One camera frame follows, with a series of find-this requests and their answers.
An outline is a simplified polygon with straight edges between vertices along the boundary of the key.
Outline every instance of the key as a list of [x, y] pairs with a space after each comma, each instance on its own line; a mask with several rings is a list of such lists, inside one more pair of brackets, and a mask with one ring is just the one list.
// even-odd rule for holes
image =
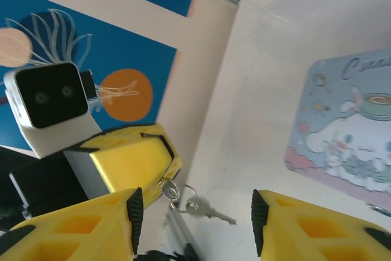
[[160, 181], [160, 190], [164, 197], [171, 202], [176, 202], [181, 197], [181, 191], [178, 186], [168, 178], [162, 178]]
[[236, 220], [217, 212], [215, 209], [211, 208], [209, 201], [204, 197], [190, 197], [185, 204], [186, 211], [193, 217], [203, 217], [208, 218], [217, 217], [221, 220], [227, 221], [229, 224], [236, 224]]

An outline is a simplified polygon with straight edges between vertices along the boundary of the camera lens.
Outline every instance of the camera lens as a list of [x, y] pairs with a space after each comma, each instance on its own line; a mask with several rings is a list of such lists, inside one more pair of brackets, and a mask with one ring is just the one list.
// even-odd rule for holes
[[37, 102], [39, 105], [47, 104], [49, 101], [49, 95], [45, 92], [37, 92], [34, 98], [35, 102]]
[[62, 95], [65, 97], [72, 97], [73, 96], [73, 88], [71, 86], [65, 86], [62, 88]]

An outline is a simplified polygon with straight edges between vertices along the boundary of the orange circle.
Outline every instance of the orange circle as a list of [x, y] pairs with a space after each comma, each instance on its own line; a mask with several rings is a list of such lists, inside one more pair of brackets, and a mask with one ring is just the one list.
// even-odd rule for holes
[[138, 70], [130, 68], [117, 70], [103, 80], [101, 87], [106, 93], [100, 94], [103, 107], [113, 119], [135, 122], [143, 119], [151, 109], [152, 85], [149, 79]]

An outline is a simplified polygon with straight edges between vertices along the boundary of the white wall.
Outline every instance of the white wall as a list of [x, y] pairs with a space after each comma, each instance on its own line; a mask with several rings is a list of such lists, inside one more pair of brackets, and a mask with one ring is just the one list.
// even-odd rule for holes
[[259, 260], [253, 189], [391, 230], [391, 218], [283, 164], [308, 68], [327, 57], [390, 48], [390, 19], [390, 0], [242, 0], [188, 180], [238, 221], [230, 226], [184, 215], [207, 260]]

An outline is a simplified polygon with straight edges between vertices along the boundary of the black face screen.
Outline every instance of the black face screen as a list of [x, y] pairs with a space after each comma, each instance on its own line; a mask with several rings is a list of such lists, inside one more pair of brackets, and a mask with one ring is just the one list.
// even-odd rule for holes
[[32, 67], [16, 74], [33, 126], [45, 128], [88, 111], [78, 69], [69, 63]]

